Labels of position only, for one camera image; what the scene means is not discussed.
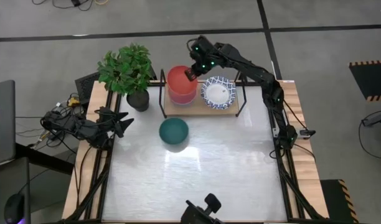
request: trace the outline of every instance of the white table surface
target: white table surface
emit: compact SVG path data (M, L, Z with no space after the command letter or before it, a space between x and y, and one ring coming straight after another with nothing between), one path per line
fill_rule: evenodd
M122 98L120 111L135 121L115 140L103 220L178 222L186 200L205 208L208 193L221 201L212 213L220 220L286 220L278 167L268 155L274 147L260 87L246 87L248 101L238 118L181 116L189 136L180 146L161 141L159 88L148 92L150 106L142 113ZM241 106L240 87L238 100Z

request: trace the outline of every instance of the shelf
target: shelf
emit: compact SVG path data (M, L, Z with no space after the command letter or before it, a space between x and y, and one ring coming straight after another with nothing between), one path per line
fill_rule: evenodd
M177 105L169 97L168 85L164 87L164 112L166 115L236 115L239 112L238 96L235 102L226 110L216 110L208 107L200 96L203 82L197 84L197 93L193 102L189 105Z

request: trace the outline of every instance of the red cup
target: red cup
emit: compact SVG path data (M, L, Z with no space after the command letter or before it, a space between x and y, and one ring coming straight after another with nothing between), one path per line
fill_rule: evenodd
M189 81L185 75L187 69L187 66L175 66L167 75L170 99L179 105L189 104L196 97L197 80Z

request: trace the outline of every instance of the white plate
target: white plate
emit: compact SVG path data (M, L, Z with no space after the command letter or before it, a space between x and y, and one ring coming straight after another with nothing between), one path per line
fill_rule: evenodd
M215 76L206 80L200 95L207 106L217 110L224 110L235 101L236 86L227 78Z

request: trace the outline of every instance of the teal bowl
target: teal bowl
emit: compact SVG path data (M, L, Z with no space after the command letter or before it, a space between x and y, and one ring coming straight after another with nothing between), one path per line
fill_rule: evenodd
M188 125L179 118L169 118L161 123L160 138L167 144L180 144L188 136Z

